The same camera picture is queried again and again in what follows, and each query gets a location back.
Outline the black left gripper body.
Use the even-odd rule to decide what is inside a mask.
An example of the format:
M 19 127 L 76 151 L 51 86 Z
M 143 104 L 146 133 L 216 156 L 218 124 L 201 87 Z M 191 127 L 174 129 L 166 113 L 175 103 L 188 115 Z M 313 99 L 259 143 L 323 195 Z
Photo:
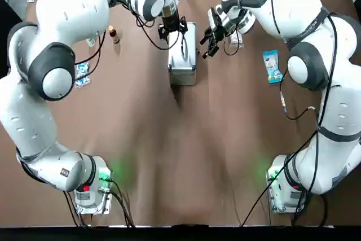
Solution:
M 168 17 L 162 17 L 162 24 L 165 30 L 178 30 L 179 29 L 179 15 L 172 14 Z

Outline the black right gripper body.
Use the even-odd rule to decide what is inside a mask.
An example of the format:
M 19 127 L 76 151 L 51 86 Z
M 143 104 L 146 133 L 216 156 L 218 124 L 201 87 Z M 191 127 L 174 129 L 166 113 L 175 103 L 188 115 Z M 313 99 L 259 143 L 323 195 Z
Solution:
M 210 28 L 217 40 L 223 40 L 227 36 L 227 31 L 222 25 L 221 18 L 218 14 L 211 14 L 209 18 Z

